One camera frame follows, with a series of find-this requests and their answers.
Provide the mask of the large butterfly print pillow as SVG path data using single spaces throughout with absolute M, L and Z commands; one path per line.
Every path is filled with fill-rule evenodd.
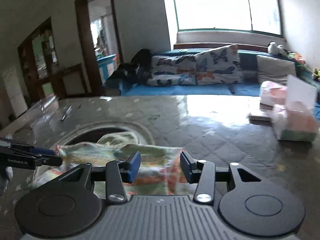
M 195 60 L 198 85 L 229 85 L 244 82 L 236 44 L 197 53 Z

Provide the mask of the colourful patterned children's garment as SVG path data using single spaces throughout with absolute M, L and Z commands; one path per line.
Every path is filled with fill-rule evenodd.
M 182 148 L 147 145 L 132 132 L 110 133 L 97 142 L 73 142 L 57 145 L 55 153 L 62 158 L 59 167 L 40 168 L 29 185 L 36 189 L 80 165 L 90 163 L 93 168 L 105 167 L 116 161 L 120 171 L 133 171 L 128 162 L 132 154 L 140 153 L 140 167 L 132 183 L 125 183 L 127 196 L 188 195 L 193 197 L 196 184 L 189 184 L 180 167 Z

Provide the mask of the white plush toy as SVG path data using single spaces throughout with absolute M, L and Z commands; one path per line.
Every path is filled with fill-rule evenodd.
M 271 55 L 283 56 L 283 57 L 288 57 L 288 54 L 289 54 L 287 49 L 282 44 L 277 45 L 276 42 L 270 42 L 267 48 L 267 52 Z

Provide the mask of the flat grey book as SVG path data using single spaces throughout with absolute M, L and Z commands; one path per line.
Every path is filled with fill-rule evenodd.
M 271 115 L 267 112 L 249 113 L 250 122 L 271 122 Z

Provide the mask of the folded butterfly print blanket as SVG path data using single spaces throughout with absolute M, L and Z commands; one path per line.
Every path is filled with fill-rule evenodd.
M 193 55 L 156 55 L 151 61 L 151 76 L 146 84 L 153 87 L 196 85 L 196 60 Z

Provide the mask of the dark wooden cabinet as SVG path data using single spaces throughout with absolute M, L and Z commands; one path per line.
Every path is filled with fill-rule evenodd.
M 41 23 L 17 48 L 24 83 L 31 106 L 49 95 L 59 99 L 88 95 L 80 63 L 60 67 L 57 58 L 51 18 Z

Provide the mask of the white refrigerator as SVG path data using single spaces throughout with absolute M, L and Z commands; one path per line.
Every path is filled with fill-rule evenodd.
M 25 102 L 15 68 L 6 70 L 3 73 L 3 81 L 14 115 L 18 118 L 28 109 L 28 107 Z

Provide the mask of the grey plain cushion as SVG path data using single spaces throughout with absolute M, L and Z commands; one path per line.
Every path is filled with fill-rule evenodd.
M 296 76 L 296 66 L 292 61 L 277 59 L 274 57 L 257 55 L 258 81 L 272 81 L 281 85 L 287 84 L 287 76 Z

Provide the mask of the black bag on sofa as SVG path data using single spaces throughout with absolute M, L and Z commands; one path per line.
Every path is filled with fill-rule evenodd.
M 128 84 L 145 84 L 151 76 L 152 53 L 141 49 L 129 63 L 121 63 L 109 80 L 123 80 Z

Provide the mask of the black pen on table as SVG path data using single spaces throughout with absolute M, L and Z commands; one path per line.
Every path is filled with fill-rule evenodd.
M 69 106 L 69 107 L 66 109 L 65 113 L 63 114 L 63 116 L 62 116 L 62 118 L 61 118 L 61 121 L 65 121 L 65 119 L 70 115 L 71 110 L 72 110 L 72 106 Z

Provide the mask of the blue white storage cabinet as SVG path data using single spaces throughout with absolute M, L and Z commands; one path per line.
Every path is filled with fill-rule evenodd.
M 97 59 L 99 74 L 102 83 L 105 83 L 106 80 L 113 74 L 116 70 L 116 54 L 108 55 Z

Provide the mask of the grey quilted star table cover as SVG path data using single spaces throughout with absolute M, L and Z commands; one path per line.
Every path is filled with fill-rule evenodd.
M 1 136 L 53 148 L 91 128 L 135 129 L 150 144 L 181 147 L 217 166 L 237 162 L 295 194 L 306 208 L 299 237 L 319 239 L 319 140 L 278 141 L 269 124 L 250 123 L 259 101 L 225 95 L 66 99 L 47 120 L 25 113 Z

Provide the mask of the clear plastic food box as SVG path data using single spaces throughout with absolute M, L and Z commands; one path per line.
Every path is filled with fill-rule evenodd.
M 42 113 L 46 113 L 56 106 L 59 106 L 59 97 L 53 94 L 40 100 L 39 109 Z

